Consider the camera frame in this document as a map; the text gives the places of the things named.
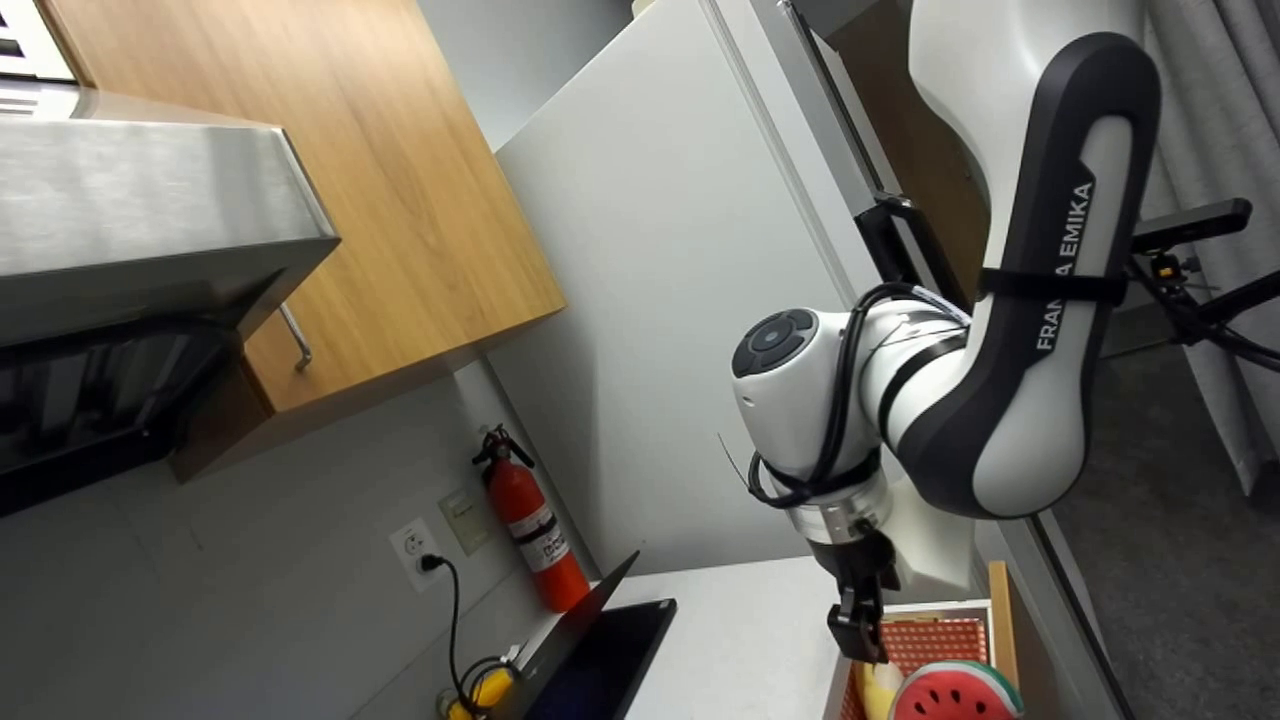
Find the cabinet handle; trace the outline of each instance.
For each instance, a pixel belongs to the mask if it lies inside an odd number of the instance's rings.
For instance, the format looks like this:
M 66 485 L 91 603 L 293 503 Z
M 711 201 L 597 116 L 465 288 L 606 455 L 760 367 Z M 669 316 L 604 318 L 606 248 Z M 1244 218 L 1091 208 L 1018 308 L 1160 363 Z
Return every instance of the cabinet handle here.
M 293 316 L 288 303 L 279 303 L 279 318 L 285 318 L 285 328 L 288 328 L 288 337 L 293 337 L 293 343 L 294 343 L 294 363 L 293 363 L 293 371 L 313 367 L 313 341 L 308 341 L 303 322 Z

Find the robotic arm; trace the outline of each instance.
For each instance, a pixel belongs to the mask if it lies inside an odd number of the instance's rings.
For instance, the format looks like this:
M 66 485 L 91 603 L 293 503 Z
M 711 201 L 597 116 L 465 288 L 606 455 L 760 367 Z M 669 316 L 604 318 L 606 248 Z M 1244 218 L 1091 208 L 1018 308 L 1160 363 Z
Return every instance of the robotic arm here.
M 1130 0 L 914 0 L 912 79 L 977 153 L 991 235 L 982 298 L 881 285 L 852 312 L 776 312 L 731 354 L 751 496 L 791 513 L 840 585 L 829 623 L 884 658 L 896 587 L 881 447 L 960 517 L 1033 517 L 1085 464 L 1085 386 L 1160 120 Z

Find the electrical outlet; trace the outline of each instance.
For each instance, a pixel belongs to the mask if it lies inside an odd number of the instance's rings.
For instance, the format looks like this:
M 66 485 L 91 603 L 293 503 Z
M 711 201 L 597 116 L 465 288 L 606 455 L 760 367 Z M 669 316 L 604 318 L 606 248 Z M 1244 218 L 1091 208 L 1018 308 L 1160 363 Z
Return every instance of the electrical outlet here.
M 426 519 L 409 519 L 409 522 L 399 522 L 399 528 L 393 528 L 393 550 L 399 557 L 399 562 L 403 562 L 403 571 L 409 571 L 409 585 L 417 587 L 417 593 L 424 593 L 426 587 L 426 575 L 417 568 L 424 557 L 443 557 L 441 550 L 441 543 L 437 543 L 437 534 L 430 534 L 430 528 L 426 528 Z
M 476 489 L 461 485 L 454 490 L 449 490 L 441 499 L 441 517 L 449 519 L 454 543 L 476 557 L 491 530 L 494 530 L 494 519 L 486 517 L 486 503 Z

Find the white wall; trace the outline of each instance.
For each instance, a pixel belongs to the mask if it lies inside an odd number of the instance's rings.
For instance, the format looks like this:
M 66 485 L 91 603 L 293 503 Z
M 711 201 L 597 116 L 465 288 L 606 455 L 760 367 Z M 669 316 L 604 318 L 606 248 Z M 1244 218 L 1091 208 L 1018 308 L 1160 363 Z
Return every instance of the white wall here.
M 486 147 L 498 147 L 620 29 L 617 0 L 420 0 Z
M 0 522 L 0 717 L 346 717 L 420 663 L 443 683 L 443 571 L 417 593 L 387 530 L 426 517 L 486 648 L 537 620 L 494 534 L 461 557 L 437 499 L 503 419 L 469 367 L 196 485 L 161 464 Z

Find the black cable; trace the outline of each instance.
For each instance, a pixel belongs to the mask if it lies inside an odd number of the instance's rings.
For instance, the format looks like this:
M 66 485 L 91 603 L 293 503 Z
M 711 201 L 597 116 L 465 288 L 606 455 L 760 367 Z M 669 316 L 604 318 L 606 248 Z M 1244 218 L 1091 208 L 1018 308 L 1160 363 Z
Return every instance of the black cable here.
M 465 666 L 465 689 L 469 696 L 476 692 L 476 678 L 491 666 L 498 666 L 503 658 L 498 655 L 480 655 L 476 663 Z
M 449 611 L 449 678 L 452 678 L 452 692 L 454 700 L 473 713 L 473 717 L 485 717 L 485 706 L 473 700 L 473 692 L 465 689 L 461 671 L 454 671 L 454 623 L 461 623 L 461 603 L 465 603 L 465 580 L 454 571 L 454 562 L 449 557 L 424 557 L 417 568 L 426 575 L 437 568 L 449 568 L 449 580 L 452 580 L 452 611 Z
M 1214 303 L 1214 316 L 1205 312 L 1205 303 L 1191 298 L 1191 290 L 1182 290 L 1178 285 L 1157 285 L 1141 259 L 1128 259 L 1128 277 L 1136 277 L 1146 296 L 1160 303 L 1160 312 L 1169 316 L 1169 322 L 1178 330 L 1175 341 L 1178 343 L 1199 343 L 1199 341 L 1213 341 L 1221 351 L 1244 361 L 1244 363 L 1256 363 L 1256 367 L 1268 367 L 1268 371 L 1280 371 L 1280 351 L 1277 349 L 1265 349 L 1247 337 L 1239 337 L 1234 328 L 1229 328 L 1229 318 L 1239 312 L 1221 312 Z
M 866 322 L 866 312 L 881 303 L 881 298 L 903 298 L 912 296 L 907 285 L 875 285 L 866 288 L 857 308 L 846 312 L 846 322 L 843 322 L 843 343 L 840 343 L 840 361 L 837 361 L 837 386 L 833 386 L 833 409 L 829 409 L 829 432 L 823 432 L 823 452 L 816 455 L 816 469 L 812 469 L 812 481 L 823 481 L 833 477 L 833 464 L 843 447 L 843 427 L 846 427 L 846 391 L 852 391 L 852 361 L 857 361 L 857 343 L 864 337 L 864 322 Z

